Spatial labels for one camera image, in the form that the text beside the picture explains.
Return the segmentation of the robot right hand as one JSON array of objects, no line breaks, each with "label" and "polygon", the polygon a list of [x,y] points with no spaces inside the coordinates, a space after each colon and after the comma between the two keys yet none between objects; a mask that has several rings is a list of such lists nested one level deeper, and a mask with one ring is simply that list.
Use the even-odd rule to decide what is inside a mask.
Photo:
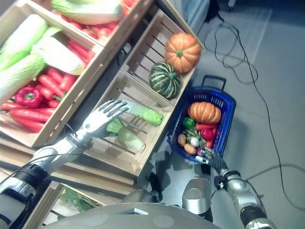
[{"label": "robot right hand", "polygon": [[221,173],[223,169],[227,169],[227,164],[218,154],[215,153],[214,150],[208,147],[201,148],[201,156],[196,156],[195,160],[202,164],[209,165],[213,169],[217,171],[217,173]]}]

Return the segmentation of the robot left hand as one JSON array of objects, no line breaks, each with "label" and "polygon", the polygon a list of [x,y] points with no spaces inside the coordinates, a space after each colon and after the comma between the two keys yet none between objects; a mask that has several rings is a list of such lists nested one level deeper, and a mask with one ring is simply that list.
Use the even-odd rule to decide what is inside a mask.
[{"label": "robot left hand", "polygon": [[127,102],[122,100],[109,100],[103,103],[84,120],[81,128],[76,132],[76,138],[81,143],[87,143],[92,137],[105,134],[107,126],[128,110]]}]

